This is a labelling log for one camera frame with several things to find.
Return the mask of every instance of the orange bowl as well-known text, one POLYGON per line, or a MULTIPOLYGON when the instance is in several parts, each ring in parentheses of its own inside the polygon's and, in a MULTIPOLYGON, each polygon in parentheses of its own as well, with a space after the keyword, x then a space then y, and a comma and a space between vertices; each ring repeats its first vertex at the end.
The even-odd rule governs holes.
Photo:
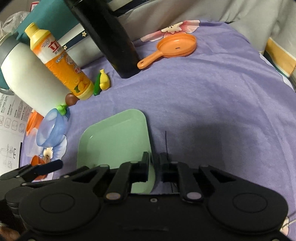
POLYGON ((29 115, 29 120, 26 127, 26 135, 28 136, 33 128, 38 129, 41 121, 43 120, 43 116, 38 112, 34 111, 29 115))
MULTIPOLYGON (((43 165, 43 164, 45 164, 45 161, 42 158, 40 158, 39 156, 33 156, 32 160, 31 160, 32 166, 43 165)), ((40 181, 46 177, 47 177, 47 175, 38 176, 35 178, 35 181, 40 181)))

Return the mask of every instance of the orange bottle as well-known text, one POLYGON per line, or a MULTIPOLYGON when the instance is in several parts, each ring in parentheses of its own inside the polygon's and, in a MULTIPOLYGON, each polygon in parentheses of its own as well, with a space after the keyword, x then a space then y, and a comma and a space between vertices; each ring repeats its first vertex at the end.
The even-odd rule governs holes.
POLYGON ((71 59, 48 30, 31 23, 25 33, 30 38, 31 50, 45 66, 81 100, 92 96, 94 84, 71 59))

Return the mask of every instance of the blue bowl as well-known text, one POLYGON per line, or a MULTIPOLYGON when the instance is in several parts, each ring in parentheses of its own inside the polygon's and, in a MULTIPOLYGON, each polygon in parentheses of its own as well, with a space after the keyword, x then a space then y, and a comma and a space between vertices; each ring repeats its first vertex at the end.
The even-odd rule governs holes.
POLYGON ((67 114, 62 116, 57 109, 52 109, 40 123, 36 142, 38 146, 55 147, 69 129, 70 110, 67 108, 67 114))

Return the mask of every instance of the black bottle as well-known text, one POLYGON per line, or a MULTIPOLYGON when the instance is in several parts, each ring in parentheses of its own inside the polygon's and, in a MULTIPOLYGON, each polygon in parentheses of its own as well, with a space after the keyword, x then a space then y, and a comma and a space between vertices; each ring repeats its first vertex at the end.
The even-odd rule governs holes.
POLYGON ((135 46, 104 0, 64 0, 121 78, 140 70, 135 46))

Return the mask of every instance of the purple cloth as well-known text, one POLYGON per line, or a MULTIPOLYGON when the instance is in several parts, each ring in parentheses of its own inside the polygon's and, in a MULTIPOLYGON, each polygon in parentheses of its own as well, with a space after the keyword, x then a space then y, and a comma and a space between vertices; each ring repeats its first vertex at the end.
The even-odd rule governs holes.
MULTIPOLYGON (((121 79, 105 58, 84 69, 95 80, 105 69, 111 88, 70 108, 64 168, 76 168, 83 132, 105 118, 139 109, 146 118, 154 158, 166 151, 190 167, 209 164, 273 189, 295 211, 296 95, 247 39, 225 23, 201 21, 198 48, 188 57, 163 58, 121 79)), ((135 42, 140 57, 156 42, 135 42)), ((170 186, 159 183, 164 193, 170 186)), ((295 238, 290 227, 289 236, 295 238)))

